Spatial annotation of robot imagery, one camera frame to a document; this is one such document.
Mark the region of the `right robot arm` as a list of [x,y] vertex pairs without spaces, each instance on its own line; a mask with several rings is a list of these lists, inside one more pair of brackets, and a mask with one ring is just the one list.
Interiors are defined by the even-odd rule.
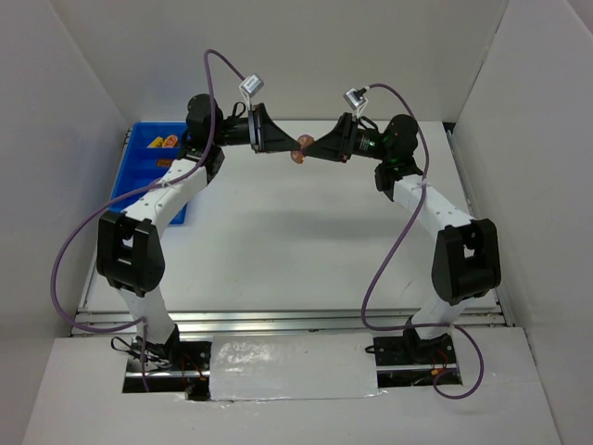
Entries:
[[377,160],[376,189],[408,210],[411,222],[435,241],[433,296],[409,318],[401,337],[376,340],[367,349],[383,364],[426,363],[443,357],[449,326],[501,282],[496,225],[489,219],[476,220],[428,183],[414,158],[422,140],[418,122],[409,115],[397,115],[379,130],[365,117],[345,114],[331,132],[302,150],[315,159]]

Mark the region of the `pink orange lego piece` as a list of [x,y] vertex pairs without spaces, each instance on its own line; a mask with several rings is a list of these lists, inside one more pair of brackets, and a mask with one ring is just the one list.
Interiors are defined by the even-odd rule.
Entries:
[[298,137],[299,149],[290,152],[291,160],[296,164],[302,164],[306,157],[306,150],[311,146],[315,139],[309,134],[302,134]]

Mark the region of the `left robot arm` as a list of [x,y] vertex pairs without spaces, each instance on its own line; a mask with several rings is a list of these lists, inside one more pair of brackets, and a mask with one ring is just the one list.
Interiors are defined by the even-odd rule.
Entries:
[[224,161],[223,148],[243,145],[257,153],[300,149],[264,105],[236,104],[225,117],[210,95],[195,95],[187,105],[180,151],[167,172],[130,206],[108,210],[98,222],[98,273],[141,322],[136,331],[142,350],[172,366],[180,365],[183,349],[159,287],[165,272],[160,238],[187,202],[214,179]]

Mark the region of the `yellow rectangular lego brick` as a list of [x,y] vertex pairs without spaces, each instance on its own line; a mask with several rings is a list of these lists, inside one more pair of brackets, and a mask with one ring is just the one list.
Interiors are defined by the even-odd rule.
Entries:
[[164,143],[164,139],[162,137],[156,137],[153,141],[151,141],[147,147],[148,148],[159,148],[162,147]]

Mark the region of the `yellow oval printed lego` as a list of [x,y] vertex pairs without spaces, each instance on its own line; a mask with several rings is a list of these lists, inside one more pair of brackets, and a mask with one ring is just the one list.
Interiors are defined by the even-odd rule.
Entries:
[[163,148],[175,148],[179,146],[179,137],[175,134],[167,136],[162,143]]

